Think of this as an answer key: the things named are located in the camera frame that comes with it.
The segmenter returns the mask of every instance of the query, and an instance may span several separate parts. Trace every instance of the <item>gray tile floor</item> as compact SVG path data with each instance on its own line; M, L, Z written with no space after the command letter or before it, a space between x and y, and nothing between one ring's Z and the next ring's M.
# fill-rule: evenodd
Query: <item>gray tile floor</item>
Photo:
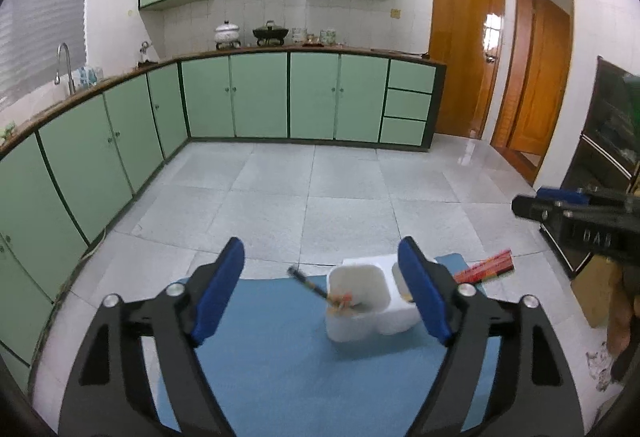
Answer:
M156 295L214 261L231 236L245 245L241 278L286 276L292 263L325 274L343 258L393 253L412 235L431 256L468 263L511 248L516 271L488 295L537 295L558 332L580 394L585 425L614 393L596 391L586 352L591 329L537 225L514 218L510 201L532 188L487 143L436 135L429 153L287 144L191 143L157 175L107 234L57 315L36 375L34 406L57 428L73 360L108 293ZM153 391L159 366L145 352Z

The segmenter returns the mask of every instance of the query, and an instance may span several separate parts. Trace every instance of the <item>drawer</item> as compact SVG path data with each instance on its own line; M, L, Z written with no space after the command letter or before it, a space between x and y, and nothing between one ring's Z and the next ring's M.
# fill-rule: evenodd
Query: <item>drawer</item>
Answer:
M420 146L425 123L425 121L385 117L382 120L380 142Z
M427 120L430 103L431 94L417 94L390 88L386 91L385 115Z
M436 69L430 65L391 60L388 86L431 94L435 75Z

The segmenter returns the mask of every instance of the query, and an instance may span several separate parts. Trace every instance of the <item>door frame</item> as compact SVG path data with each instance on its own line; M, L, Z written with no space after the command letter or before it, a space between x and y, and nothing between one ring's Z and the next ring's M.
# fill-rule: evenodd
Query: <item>door frame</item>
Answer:
M564 81L560 90L560 107L553 120L553 128L556 130L558 117L562 109L564 101L564 91L566 82L571 68L571 60L574 54L574 15L575 0L571 0L572 12L569 15L570 32L569 41L571 45L571 54L569 63L566 66ZM534 166L524 155L516 150L508 147L513 128L518 117L520 103L523 97L523 91L527 84L527 75L529 72L529 60L531 50L531 39L533 33L533 0L516 0L516 16L515 26L513 28L513 47L511 49L511 59L509 71L507 73L507 81L502 96L500 112L495 125L494 134L491 139L493 146L507 161L522 175L529 184L533 184L538 176L538 172L545 160L549 144L545 147L544 153L540 158L537 166Z
M429 43L431 49L431 37L433 35L433 3L435 0L431 2L431 24L429 28ZM500 37L498 38L498 49L496 51L496 61L494 73L491 78L491 82L489 83L489 87L487 89L486 102L484 104L484 110L482 111L482 118L480 121L480 127L478 129L478 134L476 139L482 139L482 134L484 133L484 127L486 125L486 120L489 117L489 108L491 107L491 102L494 97L495 90L495 81L498 77L498 70L500 69L500 60L502 59L502 43L504 42L504 23L506 21L506 4L507 0L502 2L502 28L500 29ZM474 113L474 120L479 116L478 106L476 106L476 112Z

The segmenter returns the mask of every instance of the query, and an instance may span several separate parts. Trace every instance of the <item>gray blind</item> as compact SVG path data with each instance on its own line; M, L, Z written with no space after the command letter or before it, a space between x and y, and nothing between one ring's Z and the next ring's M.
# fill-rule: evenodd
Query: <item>gray blind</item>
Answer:
M0 110L52 81L56 51L69 46L84 65L84 0L4 0L0 4ZM63 61L66 72L66 60Z

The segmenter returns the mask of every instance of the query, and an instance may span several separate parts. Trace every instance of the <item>white plastic holder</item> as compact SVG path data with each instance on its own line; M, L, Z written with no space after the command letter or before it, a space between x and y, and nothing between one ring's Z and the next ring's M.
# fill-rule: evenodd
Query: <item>white plastic holder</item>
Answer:
M398 267L398 255L346 258L326 276L332 294L353 295L353 304L362 303L364 312L336 313L326 310L326 333L337 342L361 340L372 333L392 335L409 330L420 321L415 303Z

